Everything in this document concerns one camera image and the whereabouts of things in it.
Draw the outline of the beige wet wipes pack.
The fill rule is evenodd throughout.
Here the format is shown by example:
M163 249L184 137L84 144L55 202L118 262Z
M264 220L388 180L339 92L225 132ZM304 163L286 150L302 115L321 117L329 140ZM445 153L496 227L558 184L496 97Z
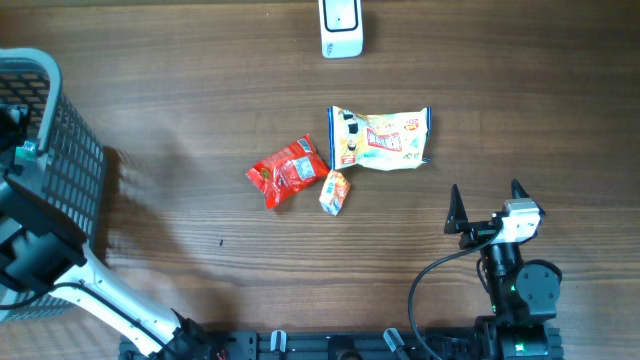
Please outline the beige wet wipes pack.
M424 154L432 129L432 109L365 115L331 106L329 165L333 170L362 166L380 171L416 169L430 161Z

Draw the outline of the orange tissue pack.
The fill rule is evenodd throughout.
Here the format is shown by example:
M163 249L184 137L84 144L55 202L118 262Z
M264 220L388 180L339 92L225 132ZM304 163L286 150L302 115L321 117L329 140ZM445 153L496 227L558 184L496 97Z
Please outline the orange tissue pack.
M350 182L338 171L331 170L323 184L319 202L322 209L336 216L342 209L344 200L350 190Z

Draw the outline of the red snack bag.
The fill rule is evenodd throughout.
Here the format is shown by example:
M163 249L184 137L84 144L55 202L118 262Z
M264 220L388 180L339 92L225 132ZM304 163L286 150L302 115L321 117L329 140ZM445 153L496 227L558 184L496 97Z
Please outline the red snack bag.
M328 173L311 137L305 134L257 162L246 176L264 195L266 208L272 209Z

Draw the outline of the teal tissue pack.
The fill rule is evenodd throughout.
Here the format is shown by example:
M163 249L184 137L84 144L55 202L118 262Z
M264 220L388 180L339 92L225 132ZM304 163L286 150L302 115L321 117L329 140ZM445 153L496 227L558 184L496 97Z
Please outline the teal tissue pack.
M16 166L31 166L38 159L38 144L34 141L25 140L24 143L15 148L14 164Z

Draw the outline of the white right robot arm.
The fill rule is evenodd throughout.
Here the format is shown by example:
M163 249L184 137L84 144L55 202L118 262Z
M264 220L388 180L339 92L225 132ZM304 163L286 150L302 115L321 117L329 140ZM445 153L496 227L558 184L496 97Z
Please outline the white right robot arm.
M545 211L517 180L512 197L487 221L471 222L457 186L444 232L460 236L462 250L480 253L480 278L492 305L491 316L475 322L478 359L562 359L559 331L546 325L557 316L561 270L553 263L525 261L520 247L538 235Z

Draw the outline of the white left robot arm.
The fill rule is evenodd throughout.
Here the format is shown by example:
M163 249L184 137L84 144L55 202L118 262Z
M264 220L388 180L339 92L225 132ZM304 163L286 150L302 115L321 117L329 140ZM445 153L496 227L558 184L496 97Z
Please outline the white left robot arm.
M93 253L58 208L1 177L1 284L70 302L126 337L148 359L209 359L214 343L193 320L137 292Z

